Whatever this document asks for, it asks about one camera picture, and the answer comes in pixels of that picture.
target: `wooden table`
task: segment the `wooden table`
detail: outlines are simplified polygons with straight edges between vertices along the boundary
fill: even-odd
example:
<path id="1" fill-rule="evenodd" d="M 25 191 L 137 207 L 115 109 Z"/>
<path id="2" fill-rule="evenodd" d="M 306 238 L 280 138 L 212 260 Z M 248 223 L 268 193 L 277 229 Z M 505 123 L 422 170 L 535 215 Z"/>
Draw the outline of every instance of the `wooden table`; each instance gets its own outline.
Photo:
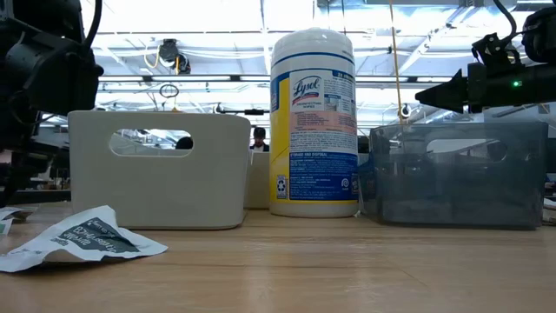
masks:
<path id="1" fill-rule="evenodd" d="M 70 215 L 44 205 L 7 252 Z M 556 228 L 386 227 L 252 210 L 224 231 L 139 231 L 169 250 L 0 273 L 0 312 L 554 312 Z"/>

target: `recycling symbol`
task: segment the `recycling symbol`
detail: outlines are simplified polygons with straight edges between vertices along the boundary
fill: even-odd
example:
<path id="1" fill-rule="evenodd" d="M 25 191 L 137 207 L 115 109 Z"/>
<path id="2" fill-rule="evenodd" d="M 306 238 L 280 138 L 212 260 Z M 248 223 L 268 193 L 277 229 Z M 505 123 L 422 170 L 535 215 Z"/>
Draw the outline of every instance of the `recycling symbol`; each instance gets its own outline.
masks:
<path id="1" fill-rule="evenodd" d="M 277 188 L 278 188 L 278 192 L 285 192 L 286 191 L 286 182 L 284 182 L 283 180 L 279 180 Z"/>

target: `gray translucent plastic bin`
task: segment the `gray translucent plastic bin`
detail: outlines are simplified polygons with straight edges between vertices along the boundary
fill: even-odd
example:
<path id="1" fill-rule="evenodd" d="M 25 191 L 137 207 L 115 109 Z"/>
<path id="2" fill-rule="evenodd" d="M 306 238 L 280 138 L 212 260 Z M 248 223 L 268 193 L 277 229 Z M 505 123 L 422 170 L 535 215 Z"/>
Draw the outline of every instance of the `gray translucent plastic bin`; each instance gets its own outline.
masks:
<path id="1" fill-rule="evenodd" d="M 384 126 L 360 168 L 362 213 L 385 223 L 534 229 L 546 123 Z"/>

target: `ceiling light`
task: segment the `ceiling light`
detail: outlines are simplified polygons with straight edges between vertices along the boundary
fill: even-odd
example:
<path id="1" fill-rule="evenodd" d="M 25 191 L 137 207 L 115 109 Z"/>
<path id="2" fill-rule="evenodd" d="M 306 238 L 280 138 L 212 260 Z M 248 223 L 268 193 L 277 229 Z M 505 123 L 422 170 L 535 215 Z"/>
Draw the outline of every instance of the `ceiling light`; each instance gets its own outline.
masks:
<path id="1" fill-rule="evenodd" d="M 451 80 L 451 77 L 418 77 L 417 83 L 445 83 Z"/>
<path id="2" fill-rule="evenodd" d="M 268 76 L 242 76 L 240 80 L 243 82 L 270 82 L 270 77 Z"/>
<path id="3" fill-rule="evenodd" d="M 229 76 L 154 76 L 151 77 L 155 82 L 229 82 Z"/>
<path id="4" fill-rule="evenodd" d="M 140 76 L 105 76 L 98 77 L 99 82 L 142 82 L 142 77 Z"/>
<path id="5" fill-rule="evenodd" d="M 552 4 L 553 0 L 518 0 L 519 4 Z"/>
<path id="6" fill-rule="evenodd" d="M 395 83 L 396 77 L 356 77 L 357 83 Z M 406 83 L 407 77 L 400 77 L 400 83 Z"/>

